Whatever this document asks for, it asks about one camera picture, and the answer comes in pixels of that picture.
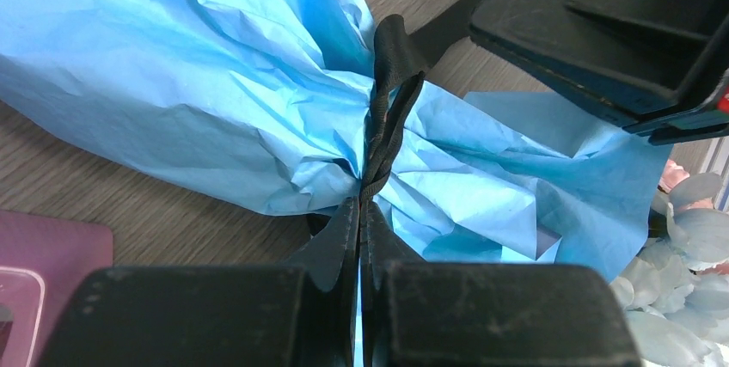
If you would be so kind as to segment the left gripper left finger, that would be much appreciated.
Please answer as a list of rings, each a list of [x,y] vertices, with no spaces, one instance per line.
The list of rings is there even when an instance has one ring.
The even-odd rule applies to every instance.
[[[352,366],[359,202],[288,260],[115,266],[79,285],[41,366]]]

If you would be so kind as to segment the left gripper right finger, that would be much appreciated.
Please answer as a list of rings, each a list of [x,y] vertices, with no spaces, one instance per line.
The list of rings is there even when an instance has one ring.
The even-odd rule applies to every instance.
[[[574,265],[428,262],[360,204],[366,366],[638,366],[612,291]]]

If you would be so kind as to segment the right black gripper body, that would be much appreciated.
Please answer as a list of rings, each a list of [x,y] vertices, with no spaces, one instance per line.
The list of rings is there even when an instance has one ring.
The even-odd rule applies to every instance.
[[[475,44],[651,144],[728,133],[728,0],[486,0]]]

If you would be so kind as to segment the blue flower bouquet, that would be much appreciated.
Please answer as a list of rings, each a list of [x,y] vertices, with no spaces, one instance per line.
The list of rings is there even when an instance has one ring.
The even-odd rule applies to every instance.
[[[1,98],[70,144],[314,238],[359,202],[375,85],[365,0],[1,0]],[[638,366],[728,363],[728,216],[654,145],[469,37],[427,73],[371,200],[428,262],[584,266]]]

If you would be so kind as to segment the black ribbon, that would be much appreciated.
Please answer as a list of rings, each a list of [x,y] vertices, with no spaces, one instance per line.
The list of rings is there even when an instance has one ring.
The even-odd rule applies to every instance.
[[[459,40],[469,37],[470,16],[484,0],[457,0],[412,33],[398,14],[384,17],[374,34],[375,85],[370,104],[367,162],[359,199],[371,201],[389,179],[401,149],[404,124],[426,73]]]

